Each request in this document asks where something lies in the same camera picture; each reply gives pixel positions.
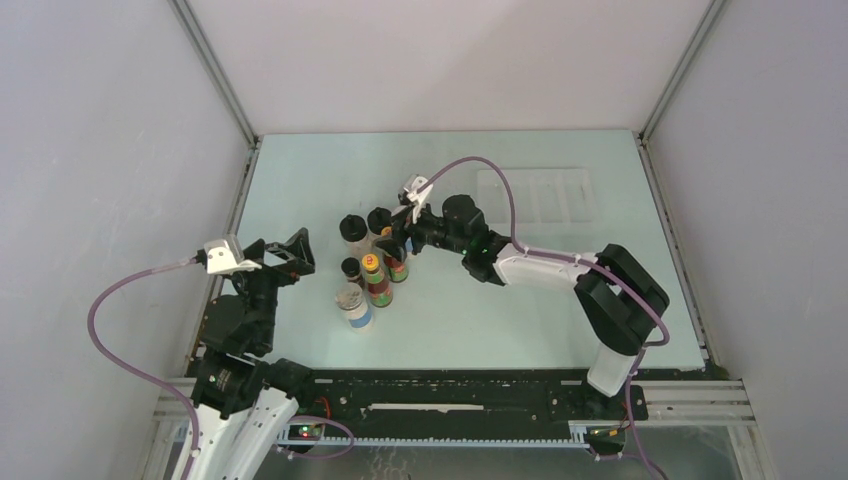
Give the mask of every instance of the gray wall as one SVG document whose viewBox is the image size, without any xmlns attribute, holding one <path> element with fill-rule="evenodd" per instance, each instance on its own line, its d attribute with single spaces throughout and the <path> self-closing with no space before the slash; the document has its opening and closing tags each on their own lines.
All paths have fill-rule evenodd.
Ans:
<svg viewBox="0 0 848 480">
<path fill-rule="evenodd" d="M 735 1 L 651 139 L 779 476 L 844 478 L 848 2 Z"/>
<path fill-rule="evenodd" d="M 105 287 L 224 229 L 246 147 L 168 3 L 0 7 L 0 465 L 4 478 L 130 478 L 158 391 L 108 363 Z M 107 346 L 177 373 L 206 278 L 107 300 Z"/>
</svg>

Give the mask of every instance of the sauce bottle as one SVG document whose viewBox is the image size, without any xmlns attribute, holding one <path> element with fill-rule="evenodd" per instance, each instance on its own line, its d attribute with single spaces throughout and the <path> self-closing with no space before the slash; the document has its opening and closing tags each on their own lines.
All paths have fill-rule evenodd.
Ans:
<svg viewBox="0 0 848 480">
<path fill-rule="evenodd" d="M 371 304 L 379 308 L 387 307 L 392 303 L 392 287 L 380 268 L 380 259 L 369 253 L 362 257 L 362 267 Z"/>
</svg>

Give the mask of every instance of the black bracket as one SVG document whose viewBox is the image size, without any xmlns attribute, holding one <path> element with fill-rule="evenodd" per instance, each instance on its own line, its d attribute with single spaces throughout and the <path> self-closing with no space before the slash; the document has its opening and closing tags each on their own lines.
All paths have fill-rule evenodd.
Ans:
<svg viewBox="0 0 848 480">
<path fill-rule="evenodd" d="M 665 290 L 624 247 L 607 245 L 598 254 L 597 263 L 621 278 L 658 315 L 668 308 Z M 635 300 L 624 292 L 614 292 L 608 282 L 605 276 L 591 270 L 580 276 L 574 292 L 598 339 L 622 355 L 635 356 L 656 324 Z"/>
</svg>

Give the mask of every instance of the jar label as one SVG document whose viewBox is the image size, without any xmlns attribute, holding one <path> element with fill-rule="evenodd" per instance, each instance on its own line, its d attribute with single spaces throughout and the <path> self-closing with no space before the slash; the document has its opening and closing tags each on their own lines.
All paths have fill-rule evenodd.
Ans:
<svg viewBox="0 0 848 480">
<path fill-rule="evenodd" d="M 386 305 L 392 303 L 392 288 L 388 287 L 386 290 L 379 293 L 371 293 L 371 303 L 375 307 L 385 307 Z"/>
</svg>

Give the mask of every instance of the black bottle cap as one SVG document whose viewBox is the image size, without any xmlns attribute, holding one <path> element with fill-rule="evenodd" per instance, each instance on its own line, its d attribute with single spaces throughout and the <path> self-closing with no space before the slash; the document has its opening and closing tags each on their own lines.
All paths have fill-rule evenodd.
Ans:
<svg viewBox="0 0 848 480">
<path fill-rule="evenodd" d="M 347 257 L 342 260 L 342 272 L 348 277 L 355 277 L 362 273 L 359 270 L 359 260 L 353 257 Z"/>
<path fill-rule="evenodd" d="M 339 231 L 342 233 L 342 238 L 351 243 L 358 242 L 368 235 L 365 220 L 359 215 L 348 215 L 343 218 L 339 224 Z"/>
<path fill-rule="evenodd" d="M 383 229 L 392 226 L 392 212 L 383 207 L 377 207 L 368 214 L 368 230 L 374 235 L 383 233 Z"/>
</svg>

